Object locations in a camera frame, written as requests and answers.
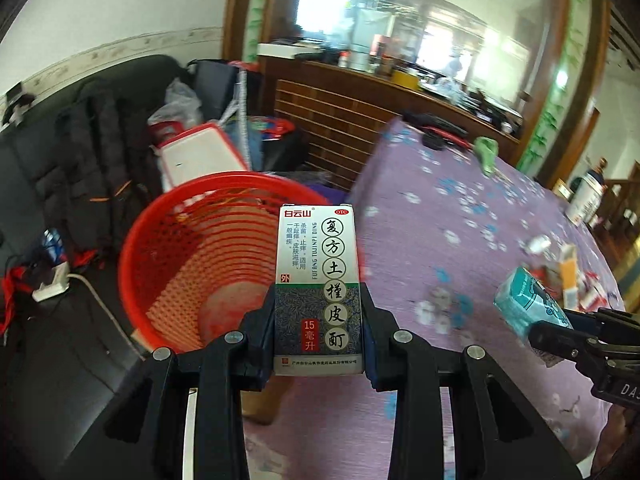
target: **medicine box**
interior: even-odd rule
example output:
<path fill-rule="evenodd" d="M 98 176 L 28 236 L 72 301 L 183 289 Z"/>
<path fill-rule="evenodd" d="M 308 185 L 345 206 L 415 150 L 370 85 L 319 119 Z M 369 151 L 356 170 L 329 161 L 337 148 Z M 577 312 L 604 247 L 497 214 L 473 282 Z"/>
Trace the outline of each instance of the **medicine box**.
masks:
<path fill-rule="evenodd" d="M 276 375 L 362 373 L 353 208 L 284 205 L 275 282 Z"/>

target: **wooden staircase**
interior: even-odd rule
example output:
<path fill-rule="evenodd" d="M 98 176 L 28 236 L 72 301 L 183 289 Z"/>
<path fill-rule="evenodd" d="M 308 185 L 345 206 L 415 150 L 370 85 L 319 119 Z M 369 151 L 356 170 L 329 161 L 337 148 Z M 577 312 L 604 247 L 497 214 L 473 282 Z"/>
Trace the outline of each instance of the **wooden staircase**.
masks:
<path fill-rule="evenodd" d="M 609 267 L 615 269 L 640 236 L 640 180 L 607 180 L 593 230 Z"/>

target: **brick-pattern panel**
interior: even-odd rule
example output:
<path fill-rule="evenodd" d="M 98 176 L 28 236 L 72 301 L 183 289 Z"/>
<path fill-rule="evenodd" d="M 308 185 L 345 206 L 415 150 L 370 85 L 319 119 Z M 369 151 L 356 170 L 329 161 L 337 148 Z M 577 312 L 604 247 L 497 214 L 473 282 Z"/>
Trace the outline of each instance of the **brick-pattern panel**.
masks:
<path fill-rule="evenodd" d="M 312 86 L 278 80 L 275 112 L 308 131 L 309 164 L 330 171 L 334 186 L 350 190 L 380 131 L 396 114 Z"/>

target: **purple tablecloth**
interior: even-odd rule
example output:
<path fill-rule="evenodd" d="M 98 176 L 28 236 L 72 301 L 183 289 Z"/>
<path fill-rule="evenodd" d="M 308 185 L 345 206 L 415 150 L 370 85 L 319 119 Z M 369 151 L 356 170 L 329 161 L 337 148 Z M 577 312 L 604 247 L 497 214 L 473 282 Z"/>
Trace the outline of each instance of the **purple tablecloth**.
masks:
<path fill-rule="evenodd" d="M 389 127 L 351 194 L 364 277 L 376 306 L 434 346 L 483 346 L 549 423 L 576 462 L 595 447 L 608 404 L 570 362 L 546 368 L 517 340 L 493 306 L 497 287 L 538 234 L 578 250 L 583 271 L 618 289 L 584 226 L 574 227 L 548 190 L 501 160 L 512 184 L 482 175 L 472 154 L 434 152 L 397 121 Z M 453 437 L 444 397 L 446 477 Z M 245 425 L 250 461 L 264 478 L 386 478 L 396 395 L 374 392 L 364 376 L 301 378 L 269 427 Z"/>

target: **mirror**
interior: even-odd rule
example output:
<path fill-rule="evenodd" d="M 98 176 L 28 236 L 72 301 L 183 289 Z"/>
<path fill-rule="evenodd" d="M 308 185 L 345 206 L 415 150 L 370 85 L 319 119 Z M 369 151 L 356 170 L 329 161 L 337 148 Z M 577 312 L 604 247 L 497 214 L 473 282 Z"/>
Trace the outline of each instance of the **mirror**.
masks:
<path fill-rule="evenodd" d="M 349 50 L 357 70 L 382 42 L 387 57 L 515 107 L 543 40 L 542 1 L 300 0 L 296 24 Z"/>

